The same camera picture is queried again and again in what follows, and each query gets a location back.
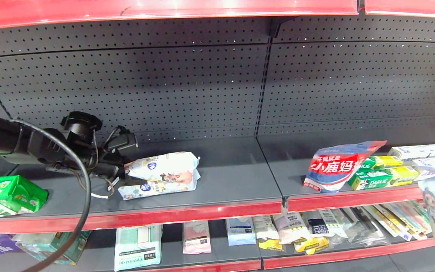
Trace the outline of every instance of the white package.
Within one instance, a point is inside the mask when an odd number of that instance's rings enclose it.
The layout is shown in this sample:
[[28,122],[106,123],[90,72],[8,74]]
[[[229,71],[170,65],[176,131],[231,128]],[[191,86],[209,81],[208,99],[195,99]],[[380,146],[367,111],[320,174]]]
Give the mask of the white package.
[[159,264],[161,236],[162,225],[117,228],[114,271]]
[[276,227],[271,221],[269,215],[254,216],[253,217],[254,229],[256,231],[256,239],[273,239],[279,240],[279,234]]
[[190,152],[176,152],[130,162],[124,166],[126,174],[143,181],[118,191],[124,200],[193,191],[201,177],[196,169],[199,160]]
[[228,218],[226,229],[229,246],[256,244],[256,234],[251,217]]
[[273,220],[278,230],[280,244],[290,244],[302,238],[310,238],[310,232],[298,212],[273,215]]

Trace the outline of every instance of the wet wipes package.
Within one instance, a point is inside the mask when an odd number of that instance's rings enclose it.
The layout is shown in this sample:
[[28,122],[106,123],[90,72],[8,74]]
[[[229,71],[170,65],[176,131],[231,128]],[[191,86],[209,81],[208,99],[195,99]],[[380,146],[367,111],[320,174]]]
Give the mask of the wet wipes package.
[[201,177],[196,169],[199,159],[190,152],[176,152],[130,162],[125,165],[126,174],[140,181],[122,185],[118,191],[124,200],[193,191]]
[[322,193],[338,192],[366,158],[386,143],[370,141],[319,149],[311,160],[303,185]]
[[256,244],[256,234],[251,217],[228,218],[226,219],[226,229],[229,246]]

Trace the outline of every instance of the black cable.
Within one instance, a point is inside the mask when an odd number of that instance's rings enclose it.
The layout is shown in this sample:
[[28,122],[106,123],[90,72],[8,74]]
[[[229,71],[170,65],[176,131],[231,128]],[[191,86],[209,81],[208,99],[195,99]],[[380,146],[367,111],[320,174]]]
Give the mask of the black cable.
[[68,155],[70,155],[75,160],[75,162],[78,164],[78,167],[80,168],[80,170],[83,174],[83,178],[85,179],[85,185],[86,185],[85,204],[83,206],[83,212],[82,212],[82,215],[80,216],[80,220],[76,224],[76,227],[75,227],[74,231],[71,233],[71,236],[59,249],[57,249],[57,251],[52,253],[46,259],[44,259],[43,261],[41,261],[41,262],[33,265],[32,267],[29,267],[29,268],[22,271],[22,272],[38,272],[38,271],[44,269],[45,267],[47,267],[48,265],[51,265],[60,256],[62,256],[69,249],[69,247],[75,242],[75,240],[78,238],[78,236],[80,235],[80,232],[83,229],[83,225],[85,224],[86,218],[88,217],[88,212],[90,211],[90,200],[91,200],[90,176],[88,175],[86,167],[83,164],[83,162],[80,160],[78,155],[75,152],[73,152],[73,150],[71,150],[64,142],[60,141],[58,138],[56,138],[52,134],[48,133],[44,129],[41,129],[41,128],[39,128],[33,124],[30,124],[28,122],[21,121],[21,120],[15,120],[15,119],[10,120],[10,122],[15,122],[15,123],[19,123],[19,124],[25,125],[27,127],[30,127],[31,129],[38,131],[39,133],[43,134],[44,136],[48,137],[49,139],[51,139],[52,141],[57,143],[57,145],[59,145],[63,150],[66,151],[66,153],[68,153]]

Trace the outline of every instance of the plastic bag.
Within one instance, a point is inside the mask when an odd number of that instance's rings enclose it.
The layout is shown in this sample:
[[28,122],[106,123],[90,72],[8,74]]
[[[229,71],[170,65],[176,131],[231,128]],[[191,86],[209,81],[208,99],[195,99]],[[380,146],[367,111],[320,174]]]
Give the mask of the plastic bag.
[[338,192],[365,159],[386,143],[372,141],[319,149],[311,160],[303,185],[322,193]]

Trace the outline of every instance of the hanging product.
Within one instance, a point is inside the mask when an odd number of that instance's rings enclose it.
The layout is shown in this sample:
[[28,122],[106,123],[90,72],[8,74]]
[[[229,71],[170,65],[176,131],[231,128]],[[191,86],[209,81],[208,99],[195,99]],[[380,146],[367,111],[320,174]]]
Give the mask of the hanging product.
[[386,143],[373,141],[319,149],[311,160],[303,185],[322,193],[338,192],[366,158]]
[[183,223],[183,251],[184,254],[211,253],[211,236],[207,221]]
[[256,244],[253,220],[251,217],[238,217],[226,219],[228,245]]
[[120,227],[115,240],[114,271],[159,264],[162,225]]
[[130,162],[125,165],[125,172],[140,180],[128,178],[119,193],[129,200],[193,191],[201,177],[196,169],[199,159],[190,152],[176,152]]

